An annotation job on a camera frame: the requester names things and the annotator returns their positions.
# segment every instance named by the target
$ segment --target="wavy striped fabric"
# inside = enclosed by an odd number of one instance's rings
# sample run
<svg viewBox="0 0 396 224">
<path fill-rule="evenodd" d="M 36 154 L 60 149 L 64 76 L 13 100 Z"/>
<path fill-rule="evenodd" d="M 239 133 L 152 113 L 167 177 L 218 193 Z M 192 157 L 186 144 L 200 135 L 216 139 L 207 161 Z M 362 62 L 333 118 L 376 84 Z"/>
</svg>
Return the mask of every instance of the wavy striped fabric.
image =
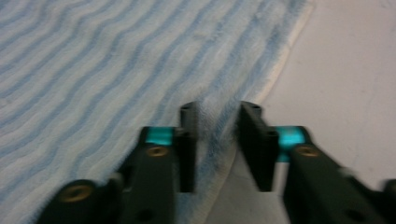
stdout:
<svg viewBox="0 0 396 224">
<path fill-rule="evenodd" d="M 0 2 L 0 223 L 34 223 L 78 178 L 104 182 L 142 126 L 200 104 L 197 192 L 178 223 L 205 223 L 233 162 L 240 100 L 260 103 L 309 14 L 306 0 Z"/>
</svg>

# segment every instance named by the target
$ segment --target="metal screw head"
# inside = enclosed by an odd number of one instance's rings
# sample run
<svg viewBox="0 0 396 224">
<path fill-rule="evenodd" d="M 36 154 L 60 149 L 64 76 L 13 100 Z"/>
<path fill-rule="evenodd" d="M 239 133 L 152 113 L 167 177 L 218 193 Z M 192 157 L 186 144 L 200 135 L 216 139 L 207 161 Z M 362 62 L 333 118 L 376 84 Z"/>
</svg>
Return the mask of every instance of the metal screw head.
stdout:
<svg viewBox="0 0 396 224">
<path fill-rule="evenodd" d="M 168 154 L 168 149 L 166 147 L 151 147 L 147 153 L 150 157 L 162 157 Z"/>
<path fill-rule="evenodd" d="M 318 151 L 312 147 L 298 147 L 296 151 L 306 157 L 317 157 L 319 155 Z"/>
<path fill-rule="evenodd" d="M 63 203 L 76 203 L 88 198 L 93 192 L 93 188 L 88 185 L 71 186 L 64 189 L 59 200 Z"/>
</svg>

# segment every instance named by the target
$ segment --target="gray surface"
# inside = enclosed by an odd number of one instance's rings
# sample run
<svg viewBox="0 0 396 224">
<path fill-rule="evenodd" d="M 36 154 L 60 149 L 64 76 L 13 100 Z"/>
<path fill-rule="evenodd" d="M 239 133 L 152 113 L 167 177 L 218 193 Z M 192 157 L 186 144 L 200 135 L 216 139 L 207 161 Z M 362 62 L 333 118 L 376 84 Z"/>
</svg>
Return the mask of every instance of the gray surface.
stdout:
<svg viewBox="0 0 396 224">
<path fill-rule="evenodd" d="M 263 107 L 272 125 L 304 125 L 372 188 L 396 177 L 396 1 L 317 1 Z M 239 175 L 207 223 L 284 223 L 276 194 Z"/>
</svg>

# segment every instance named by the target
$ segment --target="white towel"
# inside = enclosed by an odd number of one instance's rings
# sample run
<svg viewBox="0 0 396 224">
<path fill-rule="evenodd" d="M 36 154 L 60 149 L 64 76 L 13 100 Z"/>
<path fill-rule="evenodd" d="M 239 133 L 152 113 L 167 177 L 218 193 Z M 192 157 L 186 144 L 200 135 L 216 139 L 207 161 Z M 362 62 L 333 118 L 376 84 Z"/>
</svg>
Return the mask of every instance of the white towel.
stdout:
<svg viewBox="0 0 396 224">
<path fill-rule="evenodd" d="M 235 153 L 240 100 L 260 103 L 308 18 L 308 0 L 6 0 L 0 3 L 0 223 L 34 223 L 63 184 L 104 182 L 142 126 L 200 106 L 205 223 Z"/>
</svg>

